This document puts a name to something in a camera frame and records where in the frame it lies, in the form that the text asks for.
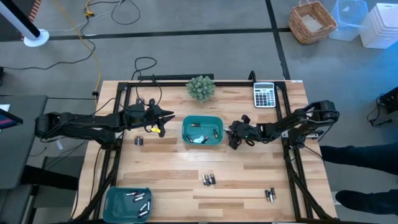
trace laptop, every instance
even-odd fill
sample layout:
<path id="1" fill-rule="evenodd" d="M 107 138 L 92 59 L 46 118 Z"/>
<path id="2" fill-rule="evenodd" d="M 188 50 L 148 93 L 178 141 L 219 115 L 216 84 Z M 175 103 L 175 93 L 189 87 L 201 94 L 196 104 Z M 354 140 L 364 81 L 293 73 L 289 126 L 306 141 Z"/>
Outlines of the laptop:
<path id="1" fill-rule="evenodd" d="M 24 121 L 17 116 L 0 109 L 0 130 L 23 124 Z"/>

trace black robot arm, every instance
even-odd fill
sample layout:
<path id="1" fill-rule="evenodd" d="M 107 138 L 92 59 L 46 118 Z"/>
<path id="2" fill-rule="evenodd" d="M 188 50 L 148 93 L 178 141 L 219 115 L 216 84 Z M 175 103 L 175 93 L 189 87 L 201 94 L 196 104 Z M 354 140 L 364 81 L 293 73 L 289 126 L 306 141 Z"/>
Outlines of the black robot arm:
<path id="1" fill-rule="evenodd" d="M 149 101 L 146 110 L 143 104 L 135 104 L 106 116 L 48 113 L 36 118 L 35 135 L 41 139 L 66 136 L 95 140 L 103 149 L 109 149 L 116 142 L 115 134 L 125 129 L 156 125 L 160 129 L 159 137 L 164 137 L 164 124 L 175 117 L 173 113 L 162 110 L 154 99 Z"/>
<path id="2" fill-rule="evenodd" d="M 288 131 L 290 145 L 302 147 L 307 135 L 317 128 L 333 125 L 338 118 L 339 112 L 336 111 L 334 103 L 328 100 L 297 109 L 278 122 L 259 123 L 255 127 L 249 125 L 250 119 L 243 115 L 243 121 L 234 121 L 227 131 L 229 146 L 237 149 L 242 139 L 250 146 L 253 146 L 255 141 L 269 143 L 279 138 L 284 131 Z"/>

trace floor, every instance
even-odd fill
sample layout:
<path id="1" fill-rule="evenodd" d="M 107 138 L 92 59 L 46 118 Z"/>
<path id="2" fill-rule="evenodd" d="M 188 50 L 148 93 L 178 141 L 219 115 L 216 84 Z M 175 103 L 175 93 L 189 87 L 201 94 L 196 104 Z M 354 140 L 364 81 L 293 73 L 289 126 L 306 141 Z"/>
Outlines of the floor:
<path id="1" fill-rule="evenodd" d="M 58 0 L 76 25 L 85 22 L 85 1 Z M 259 79 L 303 80 L 309 101 L 331 100 L 341 113 L 339 122 L 321 142 L 331 146 L 368 146 L 394 142 L 398 131 L 390 124 L 373 128 L 366 115 L 375 107 L 374 99 L 398 85 L 398 44 L 387 50 L 365 49 L 360 38 L 352 42 L 325 39 L 312 45 L 300 45 L 288 27 L 289 12 L 298 4 L 293 0 L 134 0 L 141 18 L 129 26 L 114 23 L 110 16 L 90 21 L 85 30 L 93 36 L 95 53 L 101 62 L 103 80 L 128 80 L 134 71 L 134 60 L 140 56 L 156 58 L 158 64 L 143 75 L 214 73 L 216 79 L 246 79 L 251 70 Z M 334 2 L 321 1 L 330 11 Z M 372 8 L 376 0 L 367 0 Z M 269 9 L 275 14 L 283 51 L 278 52 L 272 31 Z M 95 14 L 109 12 L 114 4 L 97 4 Z M 114 13 L 121 22 L 137 18 L 136 8 L 126 1 Z M 41 29 L 67 30 L 70 25 L 58 12 L 52 0 L 43 0 L 34 24 Z M 45 46 L 30 49 L 21 41 L 0 42 L 0 65 L 14 68 L 46 67 L 58 61 L 74 61 L 89 52 L 76 39 L 74 31 L 52 31 Z M 279 56 L 283 53 L 289 73 L 285 77 Z M 0 94 L 46 94 L 52 97 L 89 98 L 97 82 L 95 61 L 90 58 L 74 65 L 57 65 L 48 70 L 6 70 Z M 95 110 L 92 101 L 49 100 L 46 112 L 70 111 L 88 114 Z M 64 149 L 80 141 L 62 139 Z M 41 166 L 44 156 L 55 157 L 61 150 L 55 143 L 47 145 L 42 157 L 28 163 Z M 33 154 L 44 148 L 35 142 Z M 85 148 L 72 156 L 84 156 Z M 60 163 L 68 170 L 70 164 Z M 326 163 L 332 191 L 343 189 L 360 192 L 382 192 L 398 188 L 396 176 L 365 168 Z M 39 197 L 53 198 L 53 190 L 43 190 Z M 58 205 L 39 208 L 34 223 L 67 220 L 73 194 Z M 342 220 L 374 223 L 397 223 L 395 215 L 373 215 L 336 206 Z"/>

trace green plant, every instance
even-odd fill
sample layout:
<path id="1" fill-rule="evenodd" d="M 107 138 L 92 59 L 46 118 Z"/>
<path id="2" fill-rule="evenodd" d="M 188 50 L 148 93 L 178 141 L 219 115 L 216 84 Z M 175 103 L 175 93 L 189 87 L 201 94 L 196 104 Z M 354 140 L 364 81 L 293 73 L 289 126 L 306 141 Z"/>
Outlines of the green plant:
<path id="1" fill-rule="evenodd" d="M 209 77 L 192 78 L 187 84 L 188 93 L 192 98 L 198 100 L 200 103 L 207 101 L 214 95 L 216 85 Z"/>

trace teal tray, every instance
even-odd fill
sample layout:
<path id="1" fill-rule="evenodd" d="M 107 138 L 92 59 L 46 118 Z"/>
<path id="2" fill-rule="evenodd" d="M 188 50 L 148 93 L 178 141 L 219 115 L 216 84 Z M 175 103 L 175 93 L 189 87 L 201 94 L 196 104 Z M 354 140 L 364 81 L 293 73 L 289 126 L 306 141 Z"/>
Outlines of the teal tray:
<path id="1" fill-rule="evenodd" d="M 200 124 L 200 127 L 191 127 L 191 124 Z M 185 117 L 182 123 L 182 139 L 187 144 L 196 144 L 202 146 L 215 146 L 223 141 L 224 137 L 224 124 L 221 118 L 216 116 L 200 116 L 200 115 L 190 115 Z M 213 129 L 216 129 L 218 134 L 218 139 L 215 137 Z M 191 143 L 187 134 L 192 138 L 193 143 Z M 202 140 L 208 136 L 209 139 L 202 144 Z"/>
<path id="2" fill-rule="evenodd" d="M 145 193 L 144 199 L 133 202 L 134 196 L 126 196 L 127 193 L 131 192 Z M 142 218 L 137 218 L 139 209 L 145 203 L 148 203 L 148 200 L 150 200 L 149 213 Z M 106 193 L 103 219 L 108 223 L 144 223 L 148 220 L 152 212 L 152 202 L 152 192 L 149 188 L 111 187 Z"/>

